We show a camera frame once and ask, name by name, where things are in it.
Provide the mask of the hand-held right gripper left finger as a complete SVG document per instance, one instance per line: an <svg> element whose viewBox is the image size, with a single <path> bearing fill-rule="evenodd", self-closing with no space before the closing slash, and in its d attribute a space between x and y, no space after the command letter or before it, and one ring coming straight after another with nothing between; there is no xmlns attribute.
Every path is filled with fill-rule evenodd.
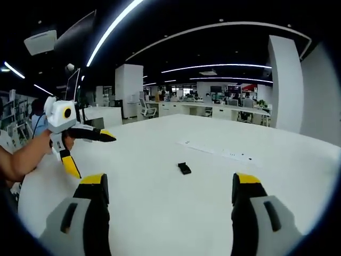
<svg viewBox="0 0 341 256"><path fill-rule="evenodd" d="M51 255L111 255L108 205L107 175L83 178L48 215L39 242Z"/></svg>

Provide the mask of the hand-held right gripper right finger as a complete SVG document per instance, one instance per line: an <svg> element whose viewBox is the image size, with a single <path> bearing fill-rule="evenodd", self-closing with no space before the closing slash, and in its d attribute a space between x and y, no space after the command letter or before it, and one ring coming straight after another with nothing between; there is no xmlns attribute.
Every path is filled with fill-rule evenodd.
<svg viewBox="0 0 341 256"><path fill-rule="evenodd" d="M232 255L288 255L301 241L294 214L255 176L233 175L231 202Z"/></svg>

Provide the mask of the person's left hand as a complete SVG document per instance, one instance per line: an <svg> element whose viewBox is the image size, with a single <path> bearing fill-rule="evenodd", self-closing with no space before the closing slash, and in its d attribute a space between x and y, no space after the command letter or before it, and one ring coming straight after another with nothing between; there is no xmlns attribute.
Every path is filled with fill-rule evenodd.
<svg viewBox="0 0 341 256"><path fill-rule="evenodd" d="M31 141L31 152L36 159L41 159L44 155L51 153L50 146L50 130L45 130ZM67 131L63 132L62 141L65 143L66 148L71 150L74 146L75 138L71 137Z"/></svg>

